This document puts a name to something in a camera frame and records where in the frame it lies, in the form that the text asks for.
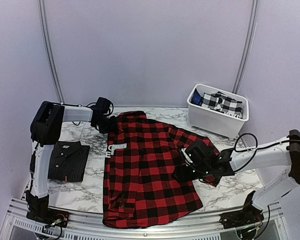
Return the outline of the red black plaid shirt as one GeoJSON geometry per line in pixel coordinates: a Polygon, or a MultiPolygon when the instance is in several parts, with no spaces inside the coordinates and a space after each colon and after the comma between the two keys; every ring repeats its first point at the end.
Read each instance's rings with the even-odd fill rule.
{"type": "Polygon", "coordinates": [[[180,149],[202,142],[219,151],[206,136],[128,111],[116,117],[107,136],[103,176],[103,224],[135,229],[165,225],[203,207],[191,181],[173,178],[183,163],[180,149]]]}

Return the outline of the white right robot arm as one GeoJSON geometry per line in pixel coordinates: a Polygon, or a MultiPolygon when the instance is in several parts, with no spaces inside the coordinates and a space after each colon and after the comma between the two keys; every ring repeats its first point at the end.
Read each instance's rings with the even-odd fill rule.
{"type": "Polygon", "coordinates": [[[172,177],[179,183],[205,177],[225,177],[267,167],[284,166],[276,179],[251,192],[245,200],[237,219],[248,224],[273,201],[300,187],[300,132],[290,130],[279,140],[237,149],[231,147],[215,154],[210,146],[196,141],[182,147],[179,154],[183,163],[175,167],[172,177]]]}

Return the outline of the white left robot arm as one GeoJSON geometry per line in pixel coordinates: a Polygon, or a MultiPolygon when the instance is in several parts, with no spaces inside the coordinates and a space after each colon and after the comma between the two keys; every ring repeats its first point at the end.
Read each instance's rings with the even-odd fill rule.
{"type": "Polygon", "coordinates": [[[29,211],[43,223],[53,219],[53,211],[48,207],[48,170],[54,145],[58,142],[62,124],[65,122],[90,123],[101,134],[115,129],[115,118],[111,116],[113,103],[99,97],[90,106],[44,101],[30,124],[32,156],[30,161],[31,184],[26,192],[29,211]]]}

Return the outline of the black pinstripe folded shirt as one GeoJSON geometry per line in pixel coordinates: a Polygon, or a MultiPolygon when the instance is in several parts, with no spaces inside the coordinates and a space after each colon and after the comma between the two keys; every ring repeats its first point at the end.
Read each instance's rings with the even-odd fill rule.
{"type": "Polygon", "coordinates": [[[80,141],[58,141],[52,150],[48,178],[63,182],[82,182],[90,152],[80,141]]]}

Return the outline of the white plastic bin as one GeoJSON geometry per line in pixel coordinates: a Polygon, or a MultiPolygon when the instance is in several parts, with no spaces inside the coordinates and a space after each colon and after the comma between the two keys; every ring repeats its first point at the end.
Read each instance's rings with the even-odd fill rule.
{"type": "Polygon", "coordinates": [[[249,102],[245,97],[205,84],[199,83],[193,87],[187,98],[187,104],[187,123],[189,126],[197,127],[230,139],[234,139],[239,134],[243,125],[250,118],[249,102]],[[231,113],[225,113],[225,111],[221,109],[214,110],[204,104],[197,105],[192,103],[194,95],[207,97],[218,92],[238,102],[242,102],[241,117],[234,116],[234,114],[231,113]]]}

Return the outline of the blue folded garment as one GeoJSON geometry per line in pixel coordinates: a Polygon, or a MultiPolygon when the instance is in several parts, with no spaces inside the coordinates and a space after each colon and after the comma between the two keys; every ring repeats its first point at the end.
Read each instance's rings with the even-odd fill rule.
{"type": "Polygon", "coordinates": [[[200,93],[195,89],[190,101],[192,104],[201,106],[203,102],[203,97],[200,95],[200,93]]]}

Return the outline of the black white plaid shirt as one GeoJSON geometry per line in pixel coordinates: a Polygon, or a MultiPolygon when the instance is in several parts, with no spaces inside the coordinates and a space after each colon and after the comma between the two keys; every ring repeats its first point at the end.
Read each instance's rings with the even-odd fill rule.
{"type": "Polygon", "coordinates": [[[203,94],[201,107],[220,112],[238,119],[243,117],[243,102],[218,91],[216,93],[203,94]]]}

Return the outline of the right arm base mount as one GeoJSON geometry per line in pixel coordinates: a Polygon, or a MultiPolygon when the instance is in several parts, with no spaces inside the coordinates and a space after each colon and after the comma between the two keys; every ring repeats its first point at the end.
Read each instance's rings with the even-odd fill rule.
{"type": "Polygon", "coordinates": [[[220,215],[219,223],[224,229],[235,228],[239,240],[254,240],[263,226],[264,215],[243,210],[224,212],[220,215]]]}

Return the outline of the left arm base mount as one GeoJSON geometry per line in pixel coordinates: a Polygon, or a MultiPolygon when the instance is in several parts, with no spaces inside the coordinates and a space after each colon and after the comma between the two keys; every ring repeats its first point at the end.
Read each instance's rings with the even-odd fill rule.
{"type": "Polygon", "coordinates": [[[47,233],[47,230],[54,228],[58,229],[58,236],[52,238],[59,240],[63,234],[64,229],[68,226],[70,213],[68,211],[46,208],[44,210],[35,210],[29,207],[26,218],[44,224],[42,233],[47,233]]]}

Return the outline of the left wall corner profile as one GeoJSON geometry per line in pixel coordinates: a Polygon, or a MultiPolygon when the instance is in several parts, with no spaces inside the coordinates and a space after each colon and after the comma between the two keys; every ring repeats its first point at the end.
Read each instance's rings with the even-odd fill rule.
{"type": "Polygon", "coordinates": [[[41,30],[42,30],[42,38],[43,38],[46,57],[48,61],[48,67],[51,73],[52,82],[53,82],[53,86],[55,89],[58,102],[63,104],[65,103],[65,97],[62,92],[62,87],[59,80],[58,71],[57,71],[57,67],[53,55],[53,48],[51,44],[48,19],[47,19],[46,3],[44,0],[38,0],[37,3],[38,3],[39,19],[40,19],[41,30]]]}

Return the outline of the wall corner profile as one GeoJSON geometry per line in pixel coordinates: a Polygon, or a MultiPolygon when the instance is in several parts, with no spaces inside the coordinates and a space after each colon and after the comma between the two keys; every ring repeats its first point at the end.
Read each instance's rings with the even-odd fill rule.
{"type": "Polygon", "coordinates": [[[237,95],[239,94],[240,87],[241,87],[243,79],[244,79],[247,62],[248,62],[250,52],[251,52],[253,42],[254,42],[255,32],[256,32],[256,28],[257,28],[259,6],[260,6],[259,0],[253,0],[251,2],[248,28],[247,28],[247,32],[246,32],[244,45],[243,45],[243,52],[241,55],[241,59],[240,59],[238,71],[236,74],[234,86],[232,88],[232,93],[237,94],[237,95]]]}
{"type": "Polygon", "coordinates": [[[51,44],[48,19],[47,19],[46,3],[44,0],[38,0],[37,3],[38,3],[39,19],[40,19],[41,30],[42,30],[42,38],[43,38],[46,57],[48,61],[48,67],[51,73],[52,82],[53,82],[53,86],[55,89],[58,102],[63,104],[65,103],[65,97],[62,92],[62,87],[59,80],[58,71],[57,71],[57,67],[53,55],[53,48],[51,44]]]}

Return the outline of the right wall corner profile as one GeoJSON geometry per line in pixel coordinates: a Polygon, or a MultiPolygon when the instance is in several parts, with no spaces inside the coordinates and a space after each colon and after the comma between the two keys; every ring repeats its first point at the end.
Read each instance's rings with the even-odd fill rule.
{"type": "Polygon", "coordinates": [[[260,6],[259,0],[253,0],[251,2],[248,28],[247,28],[247,32],[246,32],[244,45],[243,45],[243,52],[241,55],[241,59],[240,59],[238,71],[236,74],[234,86],[232,88],[232,93],[237,94],[237,95],[239,94],[240,87],[241,87],[243,79],[244,79],[247,62],[248,62],[250,52],[251,52],[253,42],[254,42],[255,32],[256,32],[256,28],[257,28],[259,6],[260,6]]]}

